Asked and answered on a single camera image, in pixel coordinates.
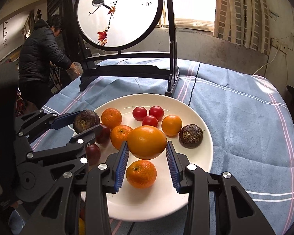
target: jacket hood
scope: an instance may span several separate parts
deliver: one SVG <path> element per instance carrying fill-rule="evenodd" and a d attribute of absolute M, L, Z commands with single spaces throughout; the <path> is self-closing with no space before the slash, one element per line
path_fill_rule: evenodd
<path fill-rule="evenodd" d="M 34 30 L 39 29 L 39 28 L 43 28 L 43 27 L 48 27 L 50 28 L 50 26 L 48 25 L 48 23 L 43 20 L 43 19 L 39 19 L 36 24 L 34 25 Z"/>

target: black puffer jacket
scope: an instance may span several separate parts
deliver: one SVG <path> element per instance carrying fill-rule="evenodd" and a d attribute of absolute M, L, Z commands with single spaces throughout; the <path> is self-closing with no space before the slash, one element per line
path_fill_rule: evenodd
<path fill-rule="evenodd" d="M 19 74 L 20 82 L 30 80 L 49 81 L 50 61 L 67 70 L 71 61 L 59 49 L 55 36 L 46 21 L 40 19 L 34 26 L 34 31 L 23 44 Z"/>

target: electrical outlet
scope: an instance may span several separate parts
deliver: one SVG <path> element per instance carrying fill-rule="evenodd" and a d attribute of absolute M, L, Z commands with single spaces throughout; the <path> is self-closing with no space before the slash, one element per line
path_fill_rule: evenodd
<path fill-rule="evenodd" d="M 288 45 L 278 39 L 272 38 L 272 44 L 271 46 L 278 48 L 281 50 L 283 53 L 287 54 L 288 53 Z"/>

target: bird tail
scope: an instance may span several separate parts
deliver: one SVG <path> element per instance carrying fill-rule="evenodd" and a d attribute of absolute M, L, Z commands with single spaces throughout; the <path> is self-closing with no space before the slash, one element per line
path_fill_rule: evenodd
<path fill-rule="evenodd" d="M 111 8 L 108 5 L 103 4 L 107 9 L 111 10 Z"/>

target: embroidered bird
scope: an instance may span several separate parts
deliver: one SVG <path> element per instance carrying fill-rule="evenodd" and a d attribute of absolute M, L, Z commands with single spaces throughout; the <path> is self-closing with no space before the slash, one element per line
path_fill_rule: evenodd
<path fill-rule="evenodd" d="M 93 0 L 92 4 L 95 7 L 99 7 L 99 6 L 102 5 L 102 6 L 106 7 L 107 9 L 111 10 L 111 8 L 109 6 L 105 5 L 105 1 L 104 0 Z"/>

